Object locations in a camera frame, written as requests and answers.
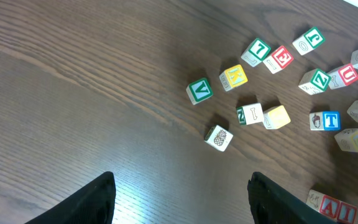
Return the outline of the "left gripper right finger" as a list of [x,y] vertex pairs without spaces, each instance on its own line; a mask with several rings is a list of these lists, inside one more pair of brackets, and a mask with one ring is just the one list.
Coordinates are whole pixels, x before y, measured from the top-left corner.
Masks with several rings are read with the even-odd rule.
[[256,224],[335,224],[261,172],[252,174],[247,191]]

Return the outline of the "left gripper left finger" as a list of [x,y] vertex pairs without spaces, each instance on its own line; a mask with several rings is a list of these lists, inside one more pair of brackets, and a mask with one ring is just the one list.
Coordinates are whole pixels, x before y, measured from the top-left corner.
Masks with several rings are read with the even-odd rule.
[[115,198],[114,174],[107,171],[26,224],[111,224]]

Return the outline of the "red A block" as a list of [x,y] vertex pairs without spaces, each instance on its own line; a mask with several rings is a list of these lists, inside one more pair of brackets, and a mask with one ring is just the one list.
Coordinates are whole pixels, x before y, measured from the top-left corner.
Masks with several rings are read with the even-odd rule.
[[321,192],[310,190],[306,199],[307,206],[318,213],[335,220],[339,213],[340,201]]

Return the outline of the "red I block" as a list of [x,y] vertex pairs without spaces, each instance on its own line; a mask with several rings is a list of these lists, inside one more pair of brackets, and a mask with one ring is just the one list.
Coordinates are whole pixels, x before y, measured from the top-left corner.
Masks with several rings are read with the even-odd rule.
[[339,223],[345,224],[354,224],[357,216],[357,207],[341,202],[339,206],[339,213],[337,216],[337,221]]

